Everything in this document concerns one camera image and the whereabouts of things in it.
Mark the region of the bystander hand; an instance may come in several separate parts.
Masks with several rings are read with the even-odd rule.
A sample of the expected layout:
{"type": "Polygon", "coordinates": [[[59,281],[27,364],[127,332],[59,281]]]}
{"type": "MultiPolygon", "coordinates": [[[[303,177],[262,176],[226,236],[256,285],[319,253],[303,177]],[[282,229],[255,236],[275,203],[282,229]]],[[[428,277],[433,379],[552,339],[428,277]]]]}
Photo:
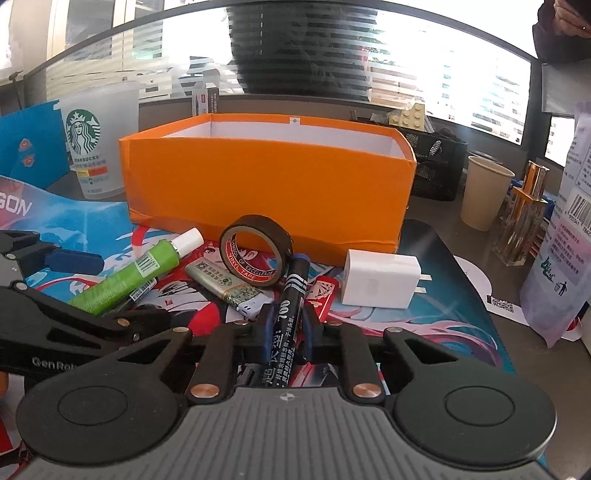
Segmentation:
{"type": "Polygon", "coordinates": [[[567,1],[555,0],[553,8],[552,25],[556,35],[590,38],[590,24],[567,1]]]}

